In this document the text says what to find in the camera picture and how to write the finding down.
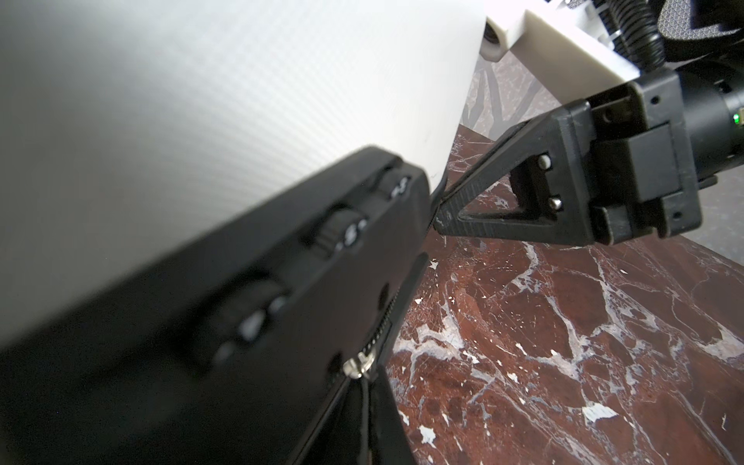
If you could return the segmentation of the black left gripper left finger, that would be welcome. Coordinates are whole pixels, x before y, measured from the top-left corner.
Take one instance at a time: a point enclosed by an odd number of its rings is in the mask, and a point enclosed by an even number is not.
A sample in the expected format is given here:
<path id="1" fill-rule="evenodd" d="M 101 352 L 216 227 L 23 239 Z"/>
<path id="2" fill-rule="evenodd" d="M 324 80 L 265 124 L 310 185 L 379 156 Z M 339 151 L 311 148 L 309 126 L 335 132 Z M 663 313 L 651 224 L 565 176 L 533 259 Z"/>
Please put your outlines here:
<path id="1" fill-rule="evenodd" d="M 369 463 L 368 379 L 349 384 L 302 463 Z"/>

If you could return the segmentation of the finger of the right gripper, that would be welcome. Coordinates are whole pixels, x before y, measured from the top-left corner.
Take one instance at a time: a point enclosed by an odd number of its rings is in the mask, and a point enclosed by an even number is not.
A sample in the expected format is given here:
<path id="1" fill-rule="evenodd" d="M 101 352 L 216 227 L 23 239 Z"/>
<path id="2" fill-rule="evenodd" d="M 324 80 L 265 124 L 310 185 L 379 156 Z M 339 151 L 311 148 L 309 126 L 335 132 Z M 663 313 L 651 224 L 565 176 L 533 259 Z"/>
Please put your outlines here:
<path id="1" fill-rule="evenodd" d="M 588 101 L 579 100 L 511 127 L 445 193 L 434 219 L 442 236 L 569 246 L 595 243 L 586 156 L 596 138 Z M 507 178 L 517 208 L 467 207 Z"/>

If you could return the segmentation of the black and white suitcase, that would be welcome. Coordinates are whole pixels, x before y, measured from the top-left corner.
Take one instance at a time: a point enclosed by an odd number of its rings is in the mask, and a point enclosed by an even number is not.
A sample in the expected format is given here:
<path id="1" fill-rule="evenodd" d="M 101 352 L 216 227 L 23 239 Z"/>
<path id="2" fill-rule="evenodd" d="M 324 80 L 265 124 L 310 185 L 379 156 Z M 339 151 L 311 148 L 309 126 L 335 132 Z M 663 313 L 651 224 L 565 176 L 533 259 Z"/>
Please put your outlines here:
<path id="1" fill-rule="evenodd" d="M 5 1 L 1 460 L 303 464 L 428 265 L 482 1 Z"/>

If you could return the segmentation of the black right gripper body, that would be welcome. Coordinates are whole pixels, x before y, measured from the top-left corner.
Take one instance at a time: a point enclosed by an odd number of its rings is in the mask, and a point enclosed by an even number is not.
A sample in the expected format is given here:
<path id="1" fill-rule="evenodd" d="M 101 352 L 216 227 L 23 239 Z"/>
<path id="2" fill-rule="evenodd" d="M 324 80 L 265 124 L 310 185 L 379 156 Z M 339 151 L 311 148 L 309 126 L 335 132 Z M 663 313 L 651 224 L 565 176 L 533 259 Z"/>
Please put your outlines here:
<path id="1" fill-rule="evenodd" d="M 703 224 L 699 192 L 743 163 L 743 57 L 709 55 L 590 101 L 595 239 L 671 238 Z"/>

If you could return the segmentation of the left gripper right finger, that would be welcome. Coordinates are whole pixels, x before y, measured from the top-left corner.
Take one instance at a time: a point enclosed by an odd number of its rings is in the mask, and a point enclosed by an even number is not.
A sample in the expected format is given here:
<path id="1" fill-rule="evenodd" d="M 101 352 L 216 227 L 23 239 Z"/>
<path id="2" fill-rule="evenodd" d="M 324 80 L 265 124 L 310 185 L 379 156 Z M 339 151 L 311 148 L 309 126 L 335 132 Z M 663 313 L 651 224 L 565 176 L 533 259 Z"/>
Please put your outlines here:
<path id="1" fill-rule="evenodd" d="M 371 464 L 416 465 L 393 388 L 384 368 L 378 370 L 371 385 L 369 447 Z"/>

